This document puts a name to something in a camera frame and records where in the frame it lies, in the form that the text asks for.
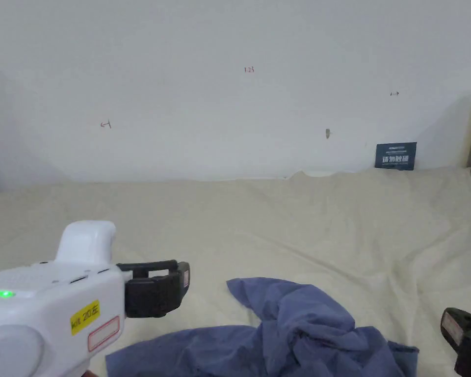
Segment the yellow label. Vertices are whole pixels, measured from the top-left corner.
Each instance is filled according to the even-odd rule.
[[[72,326],[72,335],[75,335],[82,329],[88,327],[92,322],[99,318],[99,300],[91,302],[85,308],[77,311],[70,318],[70,323]]]

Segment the crumpled fabric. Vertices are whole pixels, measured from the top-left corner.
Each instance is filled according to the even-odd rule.
[[[179,331],[106,357],[109,377],[415,377],[419,350],[387,341],[312,285],[227,281],[261,319],[251,326]]]

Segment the pen mark on wall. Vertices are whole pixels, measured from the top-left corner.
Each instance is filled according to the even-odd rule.
[[[110,120],[108,120],[108,122],[106,123],[102,123],[100,126],[102,126],[103,128],[105,128],[105,126],[108,125],[111,129],[111,124],[110,124]]]

